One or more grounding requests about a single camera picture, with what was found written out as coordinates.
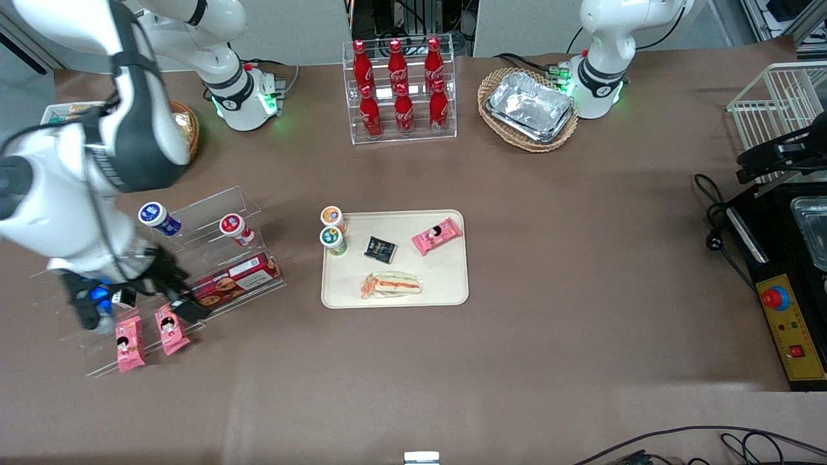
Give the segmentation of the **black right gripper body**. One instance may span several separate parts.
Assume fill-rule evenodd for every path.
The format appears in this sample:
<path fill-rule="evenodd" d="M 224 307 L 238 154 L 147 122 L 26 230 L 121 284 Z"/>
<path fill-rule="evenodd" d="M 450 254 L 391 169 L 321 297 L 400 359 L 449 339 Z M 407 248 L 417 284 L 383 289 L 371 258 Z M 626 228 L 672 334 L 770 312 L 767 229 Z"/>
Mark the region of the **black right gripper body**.
<path fill-rule="evenodd" d="M 190 274 L 180 267 L 176 257 L 162 246 L 145 250 L 144 257 L 151 259 L 148 268 L 127 286 L 143 295 L 163 295 L 171 302 L 183 301 L 190 297 L 186 284 Z"/>

